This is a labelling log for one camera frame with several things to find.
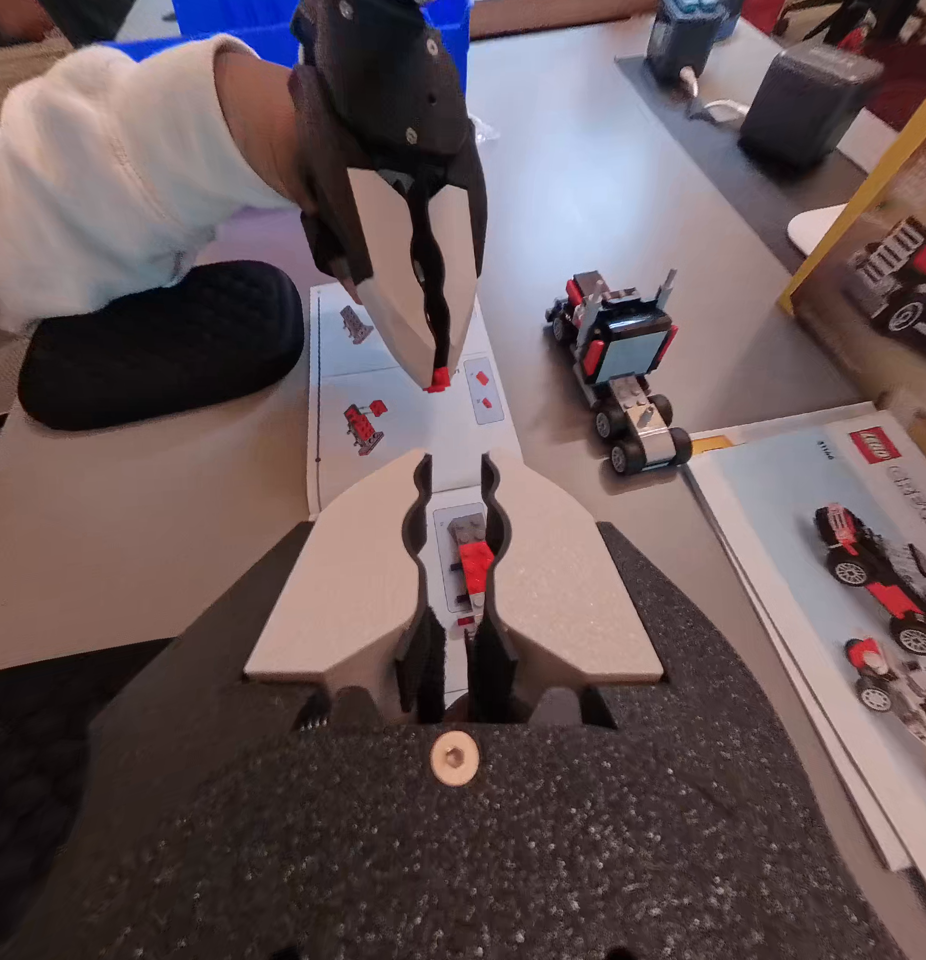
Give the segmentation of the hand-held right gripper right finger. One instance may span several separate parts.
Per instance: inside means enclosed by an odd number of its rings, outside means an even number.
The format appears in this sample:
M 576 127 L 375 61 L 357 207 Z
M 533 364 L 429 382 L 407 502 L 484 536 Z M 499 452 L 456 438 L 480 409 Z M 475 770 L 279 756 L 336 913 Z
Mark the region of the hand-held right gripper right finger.
M 468 642 L 470 717 L 510 723 L 552 690 L 582 699 L 660 683 L 660 655 L 591 513 L 502 448 L 482 456 L 481 495 L 494 560 Z

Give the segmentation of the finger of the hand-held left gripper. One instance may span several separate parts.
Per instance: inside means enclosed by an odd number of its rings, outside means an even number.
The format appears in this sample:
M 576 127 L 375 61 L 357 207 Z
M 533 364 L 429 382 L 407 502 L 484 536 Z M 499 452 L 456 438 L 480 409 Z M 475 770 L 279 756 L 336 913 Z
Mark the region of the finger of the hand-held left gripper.
M 356 291 L 398 366 L 427 391 L 436 344 L 412 266 L 408 204 L 374 170 L 349 170 L 348 175 L 370 261 L 370 275 L 356 283 Z
M 421 208 L 412 237 L 412 370 L 454 372 L 476 299 L 469 195 L 444 186 Z

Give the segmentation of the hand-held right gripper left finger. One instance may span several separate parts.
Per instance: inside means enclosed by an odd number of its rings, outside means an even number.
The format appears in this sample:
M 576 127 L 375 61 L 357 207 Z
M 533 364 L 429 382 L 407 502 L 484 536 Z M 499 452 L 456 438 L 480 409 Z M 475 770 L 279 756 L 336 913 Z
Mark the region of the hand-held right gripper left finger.
M 333 697 L 366 690 L 391 723 L 445 715 L 445 628 L 421 550 L 432 458 L 414 448 L 320 512 L 244 674 Z

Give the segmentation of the grey red lego assembly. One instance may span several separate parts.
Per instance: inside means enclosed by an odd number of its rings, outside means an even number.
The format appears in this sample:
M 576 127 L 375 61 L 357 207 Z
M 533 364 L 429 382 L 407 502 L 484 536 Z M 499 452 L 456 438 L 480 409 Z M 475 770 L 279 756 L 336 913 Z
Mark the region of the grey red lego assembly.
M 489 570 L 493 564 L 493 550 L 486 539 L 486 520 L 481 511 L 467 513 L 452 519 L 447 526 L 448 534 L 456 546 L 470 615 L 460 623 L 474 633 L 485 612 L 486 587 Z

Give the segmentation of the large blue plastic bin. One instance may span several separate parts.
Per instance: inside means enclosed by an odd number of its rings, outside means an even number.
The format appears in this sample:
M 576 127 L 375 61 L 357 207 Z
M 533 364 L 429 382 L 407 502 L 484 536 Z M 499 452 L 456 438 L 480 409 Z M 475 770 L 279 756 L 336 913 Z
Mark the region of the large blue plastic bin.
M 265 61 L 294 66 L 300 44 L 290 23 L 298 6 L 295 1 L 181 1 L 174 3 L 181 34 L 162 38 L 116 40 L 106 46 L 140 62 L 183 42 L 227 34 L 250 46 Z M 422 10 L 429 25 L 440 32 L 447 53 L 466 82 L 469 54 L 471 1 L 437 1 Z

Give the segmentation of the person's left forearm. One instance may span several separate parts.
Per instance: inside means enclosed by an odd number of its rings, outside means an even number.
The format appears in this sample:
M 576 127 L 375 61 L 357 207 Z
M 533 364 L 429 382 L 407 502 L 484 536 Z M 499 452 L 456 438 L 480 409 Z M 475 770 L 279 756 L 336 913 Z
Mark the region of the person's left forearm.
M 243 159 L 215 55 L 227 34 L 135 61 L 107 46 L 18 85 L 0 117 L 0 345 L 35 321 L 170 285 L 243 209 L 296 205 Z

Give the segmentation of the open lego instruction booklet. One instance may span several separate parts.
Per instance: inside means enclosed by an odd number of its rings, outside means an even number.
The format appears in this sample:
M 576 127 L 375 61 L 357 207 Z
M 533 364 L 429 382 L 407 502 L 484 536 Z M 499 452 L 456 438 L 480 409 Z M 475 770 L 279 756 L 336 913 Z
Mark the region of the open lego instruction booklet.
M 453 522 L 486 516 L 484 453 L 521 456 L 481 308 L 473 308 L 461 359 L 448 389 L 423 390 L 397 365 L 365 307 L 338 283 L 310 289 L 309 425 L 306 486 L 310 514 L 410 450 L 432 458 L 426 509 L 429 605 L 443 624 L 445 705 L 468 690 L 466 640 L 476 616 Z

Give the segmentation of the black red lego truck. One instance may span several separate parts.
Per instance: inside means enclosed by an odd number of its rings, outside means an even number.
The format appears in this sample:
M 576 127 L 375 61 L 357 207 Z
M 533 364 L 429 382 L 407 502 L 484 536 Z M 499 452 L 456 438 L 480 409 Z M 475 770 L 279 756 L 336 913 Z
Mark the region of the black red lego truck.
M 670 270 L 652 297 L 642 297 L 635 288 L 611 290 L 598 270 L 578 272 L 544 315 L 622 477 L 678 468 L 692 456 L 671 402 L 648 383 L 678 333 L 665 309 L 676 274 Z

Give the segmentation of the lego set box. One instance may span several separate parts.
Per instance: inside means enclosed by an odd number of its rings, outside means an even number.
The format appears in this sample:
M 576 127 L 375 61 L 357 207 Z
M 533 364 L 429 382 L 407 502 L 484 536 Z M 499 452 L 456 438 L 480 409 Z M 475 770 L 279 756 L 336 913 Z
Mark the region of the lego set box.
M 867 399 L 926 421 L 926 98 L 781 306 Z

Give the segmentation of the person's left hand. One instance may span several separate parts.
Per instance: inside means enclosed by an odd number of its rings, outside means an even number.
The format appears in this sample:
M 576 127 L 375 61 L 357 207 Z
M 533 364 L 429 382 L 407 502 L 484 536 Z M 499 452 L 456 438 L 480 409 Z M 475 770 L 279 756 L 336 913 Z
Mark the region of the person's left hand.
M 243 159 L 272 190 L 307 214 L 317 205 L 302 176 L 290 69 L 235 50 L 215 55 L 217 98 Z

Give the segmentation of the black quilted wrist pad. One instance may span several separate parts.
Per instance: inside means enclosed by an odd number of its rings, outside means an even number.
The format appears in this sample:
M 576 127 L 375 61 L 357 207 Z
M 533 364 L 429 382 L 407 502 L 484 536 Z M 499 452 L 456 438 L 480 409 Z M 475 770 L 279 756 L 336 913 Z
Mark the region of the black quilted wrist pad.
M 304 341 L 301 296 L 283 270 L 210 263 L 174 286 L 42 320 L 17 398 L 53 430 L 126 426 L 263 391 L 292 371 Z

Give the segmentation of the grey desk mat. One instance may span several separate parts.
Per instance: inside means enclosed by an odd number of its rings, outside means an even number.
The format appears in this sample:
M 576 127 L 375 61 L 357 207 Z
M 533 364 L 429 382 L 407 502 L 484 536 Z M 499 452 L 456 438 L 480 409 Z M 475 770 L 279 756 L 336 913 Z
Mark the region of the grey desk mat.
M 805 211 L 848 201 L 894 144 L 898 133 L 865 109 L 835 152 L 809 171 L 793 173 L 751 157 L 738 147 L 733 127 L 688 119 L 685 94 L 656 82 L 644 57 L 651 21 L 650 16 L 644 16 L 626 23 L 637 30 L 636 53 L 619 56 L 618 70 L 723 199 L 793 274 L 804 255 L 788 237 L 790 221 Z M 780 53 L 777 42 L 742 21 L 709 56 L 700 80 L 703 100 L 749 104 L 770 63 Z

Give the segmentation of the small blue black device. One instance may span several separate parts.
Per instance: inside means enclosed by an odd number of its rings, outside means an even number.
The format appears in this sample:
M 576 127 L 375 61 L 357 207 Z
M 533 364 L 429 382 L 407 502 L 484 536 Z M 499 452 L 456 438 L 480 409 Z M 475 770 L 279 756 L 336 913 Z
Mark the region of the small blue black device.
M 646 62 L 654 78 L 676 84 L 685 69 L 699 77 L 724 17 L 716 1 L 660 1 L 650 31 Z

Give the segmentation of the white round object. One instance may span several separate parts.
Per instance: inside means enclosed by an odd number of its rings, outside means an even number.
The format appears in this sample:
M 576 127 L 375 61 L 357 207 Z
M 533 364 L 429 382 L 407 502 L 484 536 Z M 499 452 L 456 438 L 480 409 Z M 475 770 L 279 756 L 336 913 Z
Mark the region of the white round object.
M 803 258 L 808 258 L 845 207 L 845 203 L 839 203 L 805 210 L 795 215 L 785 228 L 788 241 Z

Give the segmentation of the dark grey speaker box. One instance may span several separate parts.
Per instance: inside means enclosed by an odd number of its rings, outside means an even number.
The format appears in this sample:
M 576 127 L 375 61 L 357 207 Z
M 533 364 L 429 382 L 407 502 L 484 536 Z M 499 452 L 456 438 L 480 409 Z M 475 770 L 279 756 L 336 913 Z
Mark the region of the dark grey speaker box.
M 878 89 L 884 67 L 861 54 L 804 41 L 770 63 L 738 134 L 739 147 L 793 171 L 836 148 Z

